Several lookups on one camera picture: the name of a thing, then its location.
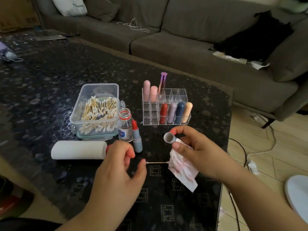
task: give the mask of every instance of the sofa backrest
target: sofa backrest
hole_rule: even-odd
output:
[[[265,62],[275,81],[290,81],[308,71],[308,17],[292,28],[293,34]]]
[[[218,43],[256,23],[255,13],[272,7],[241,0],[169,0],[162,30],[173,35]],[[305,16],[291,16],[275,9],[282,22],[298,22]]]
[[[42,15],[47,16],[60,13],[52,0],[35,0],[35,2]]]
[[[144,27],[160,28],[169,0],[109,0],[120,5],[116,21],[130,23],[136,18]]]

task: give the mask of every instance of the black cable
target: black cable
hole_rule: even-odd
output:
[[[236,141],[235,139],[232,139],[232,138],[229,138],[230,140],[233,140],[235,142],[237,142],[241,148],[244,150],[244,153],[245,153],[245,163],[244,163],[244,168],[246,167],[246,164],[247,164],[247,153],[245,151],[245,148],[242,146],[242,144],[240,144],[238,141]],[[233,201],[233,198],[232,198],[232,195],[231,195],[231,192],[229,191],[229,189],[227,188],[228,192],[229,192],[229,196],[230,196],[230,199],[231,199],[231,202],[233,204],[233,207],[234,207],[234,210],[235,210],[235,216],[236,216],[236,222],[237,222],[237,228],[238,228],[238,231],[241,231],[241,228],[240,228],[240,222],[238,220],[238,214],[237,214],[237,209],[235,207],[235,203]]]
[[[240,144],[238,141],[236,141],[235,139],[232,139],[232,138],[229,138],[230,140],[233,140],[233,141],[235,141],[235,142],[237,142],[240,146],[241,146],[241,148],[244,150],[244,153],[245,153],[245,163],[244,163],[244,168],[246,167],[246,164],[247,164],[247,153],[246,153],[246,151],[245,151],[245,148],[242,146],[242,144]]]

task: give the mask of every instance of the paper towel roll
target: paper towel roll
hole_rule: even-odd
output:
[[[52,159],[104,159],[104,141],[58,141],[51,150]]]

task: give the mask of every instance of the wooden floor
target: wooden floor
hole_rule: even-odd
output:
[[[248,153],[267,151],[273,146],[274,139],[270,128],[262,129],[261,124],[263,123],[256,123],[248,111],[233,107],[230,138],[239,141]],[[257,177],[278,196],[283,197],[287,203],[284,182],[292,175],[308,175],[308,116],[294,114],[283,122],[275,121],[272,127],[275,129],[277,139],[275,149],[270,153],[254,155],[251,159],[260,171],[260,175]],[[235,160],[241,164],[244,163],[244,152],[238,143],[229,140],[228,151]],[[35,201],[23,214],[23,217],[60,223],[66,221],[55,206],[52,206],[28,181],[1,158],[0,174],[36,194]],[[226,214],[221,217],[218,230],[236,231],[235,211],[226,191],[224,188],[221,201],[221,206]],[[241,231],[249,230],[241,214],[239,212],[238,214]]]

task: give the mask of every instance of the lavender lipstick tube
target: lavender lipstick tube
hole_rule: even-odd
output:
[[[159,88],[158,88],[158,94],[159,95],[164,94],[164,90],[165,90],[165,87],[166,87],[167,75],[168,74],[166,72],[161,72],[160,84],[159,84]]]

